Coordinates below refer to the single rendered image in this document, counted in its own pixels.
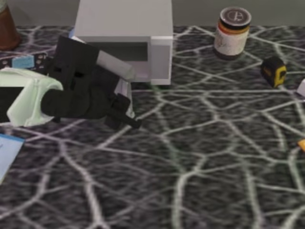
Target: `wall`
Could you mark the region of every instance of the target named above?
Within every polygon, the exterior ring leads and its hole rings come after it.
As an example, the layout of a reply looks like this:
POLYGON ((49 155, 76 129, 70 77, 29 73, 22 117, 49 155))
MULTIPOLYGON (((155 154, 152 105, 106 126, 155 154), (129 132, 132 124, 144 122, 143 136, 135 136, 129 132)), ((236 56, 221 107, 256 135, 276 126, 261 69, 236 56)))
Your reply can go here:
MULTIPOLYGON (((8 1, 17 25, 73 25, 79 4, 79 0, 8 1)), ((173 0, 174 24, 215 25, 227 6, 248 9, 253 25, 305 25, 305 0, 173 0)))

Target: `orange object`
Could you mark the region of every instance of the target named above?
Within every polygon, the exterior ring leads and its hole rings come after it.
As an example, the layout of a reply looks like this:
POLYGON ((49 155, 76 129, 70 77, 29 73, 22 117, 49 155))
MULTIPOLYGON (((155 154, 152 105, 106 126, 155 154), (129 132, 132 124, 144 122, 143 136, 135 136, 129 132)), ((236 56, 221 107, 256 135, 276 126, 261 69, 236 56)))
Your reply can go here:
POLYGON ((13 50, 21 42, 6 0, 0 0, 0 50, 13 50))
POLYGON ((301 147, 303 151, 305 151, 305 139, 299 141, 297 144, 301 147))

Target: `black and yellow box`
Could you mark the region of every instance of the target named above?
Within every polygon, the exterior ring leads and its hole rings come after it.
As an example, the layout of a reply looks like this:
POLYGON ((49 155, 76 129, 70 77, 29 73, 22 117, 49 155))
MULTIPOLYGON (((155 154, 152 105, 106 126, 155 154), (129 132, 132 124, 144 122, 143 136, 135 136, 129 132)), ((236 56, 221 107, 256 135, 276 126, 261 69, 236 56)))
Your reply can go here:
POLYGON ((284 83, 287 69, 279 57, 273 56, 263 61, 261 74, 273 88, 276 88, 284 83))

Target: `orange stripe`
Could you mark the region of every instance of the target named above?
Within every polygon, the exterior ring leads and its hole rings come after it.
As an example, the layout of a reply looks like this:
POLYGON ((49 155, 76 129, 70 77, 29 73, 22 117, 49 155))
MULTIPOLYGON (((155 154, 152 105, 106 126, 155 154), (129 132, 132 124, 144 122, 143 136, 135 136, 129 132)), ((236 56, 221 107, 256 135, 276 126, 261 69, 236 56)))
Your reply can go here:
POLYGON ((241 34, 241 33, 247 32, 250 29, 250 26, 247 26, 246 28, 244 28, 242 30, 231 30, 231 29, 224 27, 224 25, 219 21, 218 28, 226 34, 241 34))

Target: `black marble surface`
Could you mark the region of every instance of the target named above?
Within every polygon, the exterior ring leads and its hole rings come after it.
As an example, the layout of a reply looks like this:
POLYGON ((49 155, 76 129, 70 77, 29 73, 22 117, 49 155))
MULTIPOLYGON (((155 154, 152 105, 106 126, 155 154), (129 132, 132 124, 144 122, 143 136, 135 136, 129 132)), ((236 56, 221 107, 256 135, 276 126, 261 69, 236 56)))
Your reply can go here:
MULTIPOLYGON (((19 27, 0 57, 54 52, 68 27, 19 27)), ((170 88, 133 85, 143 128, 101 121, 33 128, 0 186, 0 229, 304 229, 305 28, 253 27, 234 62, 212 53, 214 28, 176 27, 170 88), (281 89, 259 74, 279 55, 281 89)))

